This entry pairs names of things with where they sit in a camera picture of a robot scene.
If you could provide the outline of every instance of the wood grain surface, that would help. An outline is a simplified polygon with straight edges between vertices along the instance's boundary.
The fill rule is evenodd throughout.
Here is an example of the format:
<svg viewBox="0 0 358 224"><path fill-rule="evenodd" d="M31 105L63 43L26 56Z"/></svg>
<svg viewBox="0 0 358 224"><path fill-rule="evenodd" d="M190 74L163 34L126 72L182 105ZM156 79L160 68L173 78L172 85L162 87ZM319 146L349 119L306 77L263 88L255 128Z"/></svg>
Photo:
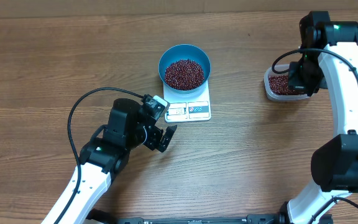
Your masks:
<svg viewBox="0 0 358 224"><path fill-rule="evenodd" d="M0 18L358 9L358 0L0 0Z"/></svg>
<svg viewBox="0 0 358 224"><path fill-rule="evenodd" d="M138 147L95 207L143 218L277 212L311 179L311 155L333 133L327 91L274 103L262 83L272 62L299 46L307 13L0 20L0 223L40 223L63 192L75 167L67 116L82 94L115 86L162 95L158 60L183 43L211 59L212 119L179 124L163 154ZM358 11L330 13L358 21ZM131 98L104 92L80 104L78 150L117 97ZM350 198L358 203L358 194ZM358 223L358 210L343 203L331 213L336 223Z"/></svg>

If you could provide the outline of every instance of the black cable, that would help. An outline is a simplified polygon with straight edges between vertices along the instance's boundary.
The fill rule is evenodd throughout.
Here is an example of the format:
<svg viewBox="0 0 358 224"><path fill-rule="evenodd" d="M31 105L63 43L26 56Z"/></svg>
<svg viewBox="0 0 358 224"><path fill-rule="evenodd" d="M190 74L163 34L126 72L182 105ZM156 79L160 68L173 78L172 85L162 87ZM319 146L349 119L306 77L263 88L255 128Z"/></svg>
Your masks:
<svg viewBox="0 0 358 224"><path fill-rule="evenodd" d="M351 200L347 199L347 198L342 198L342 197L333 197L331 199L329 199L329 201L327 203L324 204L323 207L321 207L315 215L313 215L311 217L311 220L308 222L308 224L312 224L314 221L316 221L316 218L324 211L326 210L332 203L337 203L337 200L341 200L343 202L346 202L350 205L352 205L353 207L358 209L358 204L355 202L352 202Z"/></svg>
<svg viewBox="0 0 358 224"><path fill-rule="evenodd" d="M71 149L73 150L73 153L74 153L75 162L77 164L78 177L77 177L77 183L75 185L73 194L71 195L70 199L68 200L65 208L62 210L62 212L59 215L59 217L56 219L55 224L58 224L60 222L60 220L63 218L63 216L65 215L66 211L68 210L68 207L70 207L72 201L74 200L75 195L77 194L78 189L80 188L80 182L81 182L80 159L78 158L77 150L75 149L74 142L73 142L73 137L71 136L71 117L73 116L75 108L80 104L80 102L82 100L84 100L84 98L86 98L87 96L89 96L92 93L96 93L97 91L102 91L102 90L120 91L120 92L128 93L130 95L133 95L133 96L136 96L136 97L139 97L139 98L143 98L143 96L141 96L139 94L136 94L136 93L133 93L133 92L128 91L128 90L122 90L120 88L114 88L114 87L102 87L102 88L97 88L95 90L92 90L92 91L89 91L89 92L85 93L83 96L80 97L80 99L77 100L77 102L75 102L74 106L72 107L72 109L70 111L70 114L68 115L67 135L68 135L68 140L70 141Z"/></svg>
<svg viewBox="0 0 358 224"><path fill-rule="evenodd" d="M286 56L288 55L291 55L291 54L295 54L295 53L305 53L305 52L321 52L321 53L326 53L326 54L329 54L329 55L332 55L336 58L338 58L339 60L343 61L350 69L350 71L353 72L354 74L354 77L356 78L356 81L357 81L357 86L358 86L358 72L357 72L357 69L355 67L353 67L353 65L348 61L346 60L344 57L340 56L339 54L335 53L335 52L332 52L330 50L324 50L324 49L297 49L297 50L292 50L290 52L287 52L281 56L279 56L274 62L273 62L273 65L272 65L272 71L276 74L284 74L284 73L287 73L289 71L289 69L287 70L284 70L284 71L276 71L275 69L275 66L276 64L283 58L285 58Z"/></svg>

